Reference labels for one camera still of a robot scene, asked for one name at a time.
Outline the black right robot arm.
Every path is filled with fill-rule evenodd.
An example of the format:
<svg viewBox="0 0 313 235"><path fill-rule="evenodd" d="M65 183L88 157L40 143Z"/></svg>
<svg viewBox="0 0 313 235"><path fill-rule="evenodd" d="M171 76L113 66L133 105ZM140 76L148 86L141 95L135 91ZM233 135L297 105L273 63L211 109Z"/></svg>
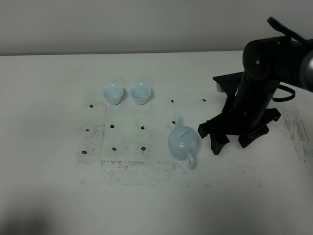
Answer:
<svg viewBox="0 0 313 235"><path fill-rule="evenodd" d="M211 149L218 155L238 136L241 147L247 147L268 133L268 123L277 121L280 113L268 108L277 89L289 92L286 102L295 97L294 87L313 89L313 42L283 26L275 18L269 25L280 37L249 42L243 52L244 71L214 77L227 99L222 112L198 127L202 138L211 139Z"/></svg>

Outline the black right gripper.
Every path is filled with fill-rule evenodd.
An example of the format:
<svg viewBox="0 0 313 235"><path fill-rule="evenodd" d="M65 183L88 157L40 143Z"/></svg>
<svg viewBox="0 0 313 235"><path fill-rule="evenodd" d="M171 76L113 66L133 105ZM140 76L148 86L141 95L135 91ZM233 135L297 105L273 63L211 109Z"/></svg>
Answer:
<svg viewBox="0 0 313 235"><path fill-rule="evenodd" d="M268 123L279 120L281 114L276 108L266 109L276 91L276 80L255 81L246 72L216 76L213 80L226 93L226 102L217 121L200 124L198 133L202 139L210 135L214 155L230 142L226 134L239 135L238 142L246 148L269 132Z"/></svg>

